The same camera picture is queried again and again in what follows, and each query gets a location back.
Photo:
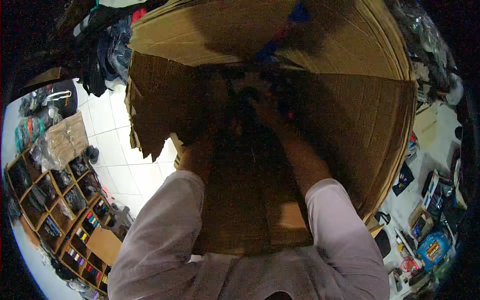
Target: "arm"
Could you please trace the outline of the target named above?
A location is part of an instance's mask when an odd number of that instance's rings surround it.
[[[313,243],[361,299],[387,299],[388,276],[375,240],[357,215],[351,200],[326,163],[292,126],[285,124],[272,104],[255,105],[260,119],[272,127],[293,166],[305,197]]]
[[[275,105],[254,106],[259,118],[274,130],[280,140],[303,197],[314,184],[332,177],[325,161],[293,126],[283,122],[274,109]]]
[[[178,298],[195,275],[190,260],[202,227],[204,182],[209,142],[186,148],[179,170],[168,176],[141,209],[123,241],[109,274],[110,299],[137,299],[152,294]]]

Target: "box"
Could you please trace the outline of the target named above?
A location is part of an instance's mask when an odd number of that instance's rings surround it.
[[[382,1],[305,1],[309,21],[289,24],[294,4],[171,0],[134,23],[125,99],[132,146],[155,158],[169,134],[185,136],[205,108],[221,119],[227,88],[206,68],[246,64],[288,27],[275,53],[280,67],[304,93],[311,142],[368,222],[398,176],[413,126],[405,42]],[[312,243],[289,164],[277,163],[255,167],[249,153],[213,162],[197,252],[254,255]]]
[[[30,153],[45,169],[61,171],[87,147],[82,113],[77,112],[39,136]]]
[[[86,246],[107,265],[113,265],[121,248],[121,240],[108,229],[95,228]]]

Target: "grey shirt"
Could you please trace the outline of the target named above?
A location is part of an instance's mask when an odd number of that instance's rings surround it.
[[[306,195],[315,246],[258,257],[206,254],[189,262],[202,226],[204,185],[176,171],[145,204],[108,275],[111,300],[389,298],[374,239],[343,187],[322,180]]]

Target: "wooden cubby shelf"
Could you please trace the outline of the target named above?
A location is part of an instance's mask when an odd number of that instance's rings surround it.
[[[62,172],[42,172],[29,150],[18,155],[5,171],[28,225],[67,268],[106,295],[111,267],[86,246],[95,228],[110,220],[111,206],[101,193],[94,171],[82,156],[71,161]],[[69,178],[67,184],[62,177]],[[44,203],[36,197],[39,190],[43,192],[39,198],[44,198]],[[67,199],[73,192],[85,199],[87,208],[69,205]]]

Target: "white tile floor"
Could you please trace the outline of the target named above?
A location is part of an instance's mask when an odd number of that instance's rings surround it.
[[[78,109],[82,112],[88,142],[100,150],[95,165],[102,187],[115,202],[130,208],[136,216],[143,205],[175,171],[177,151],[171,141],[165,141],[160,156],[143,158],[138,149],[130,147],[130,121],[123,100],[125,86],[107,90],[101,97],[88,96],[77,84]]]

